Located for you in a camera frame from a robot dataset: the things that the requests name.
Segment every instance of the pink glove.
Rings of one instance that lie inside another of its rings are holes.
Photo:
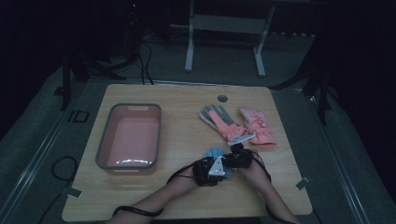
[[[250,143],[258,147],[272,147],[276,144],[268,129],[267,119],[261,111],[245,106],[240,107],[239,110],[245,118],[247,131],[256,134],[256,137],[250,138]]]
[[[245,127],[239,126],[233,121],[221,105],[207,105],[199,116],[204,122],[221,133],[221,136],[229,142],[247,132]]]

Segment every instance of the rectangular tray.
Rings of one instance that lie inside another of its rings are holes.
[[[114,105],[106,122],[96,164],[110,175],[155,171],[162,110],[155,104]]]

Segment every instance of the blue cloth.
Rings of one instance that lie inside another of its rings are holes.
[[[223,155],[224,155],[224,149],[212,147],[204,154],[203,158],[213,157],[213,159],[216,160],[218,157],[223,157]],[[230,168],[224,167],[224,173],[225,173],[224,177],[226,177],[227,179],[233,178],[233,171]]]

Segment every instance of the glove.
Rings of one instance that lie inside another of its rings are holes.
[[[223,149],[217,148],[217,147],[212,147],[212,149],[208,150],[204,154],[203,158],[213,157],[216,160],[218,157],[223,157],[223,155],[224,155]],[[233,178],[233,171],[230,168],[223,167],[223,170],[225,173],[224,177],[226,177],[227,179]]]
[[[250,138],[250,143],[258,147],[272,147],[276,144],[276,140],[268,129],[267,120],[261,111],[245,106],[240,107],[239,110],[245,118],[247,131],[256,134],[255,137]]]
[[[229,142],[247,132],[245,127],[239,126],[233,121],[221,105],[205,106],[204,110],[199,113],[199,117],[221,133],[221,136]]]

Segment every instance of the gray floor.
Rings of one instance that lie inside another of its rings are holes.
[[[176,30],[170,42],[163,42],[156,35],[145,39],[152,49],[149,73],[155,84],[188,82],[264,87],[292,77],[313,41],[313,38],[303,36],[269,36],[262,53],[267,76],[260,78],[252,49],[246,44],[235,45],[236,41],[230,39],[227,43],[218,41],[210,44],[210,37],[197,38],[193,70],[186,73],[187,38],[183,31]],[[149,49],[142,46],[141,52],[143,59],[147,60]],[[56,87],[62,85],[61,70],[49,77],[0,145],[0,162],[3,165],[0,170],[1,223],[37,223],[65,184],[52,176],[51,165],[64,156],[80,160],[106,86],[116,82],[141,83],[139,67],[135,64],[125,71],[118,71],[128,77],[125,81],[92,74],[88,83],[73,82],[73,101],[64,112],[60,111],[62,98],[53,95]],[[395,204],[382,186],[347,114],[329,98],[332,110],[326,112],[328,125],[321,125],[316,116],[315,102],[300,93],[304,82],[273,91],[301,174],[311,180],[306,188],[318,212],[318,216],[311,214],[299,219],[303,223],[319,223],[319,217],[323,223],[396,223]],[[72,110],[90,112],[88,121],[68,122]],[[35,158],[36,153],[43,156]],[[42,163],[28,166],[30,161]],[[23,171],[26,167],[33,171],[29,175],[31,178],[25,177]],[[72,171],[68,161],[57,169],[62,175],[69,175]],[[18,185],[19,180],[29,188]],[[61,196],[42,223],[64,223],[62,211],[65,200],[66,197]],[[271,220],[258,217],[160,223],[225,222],[271,223]]]

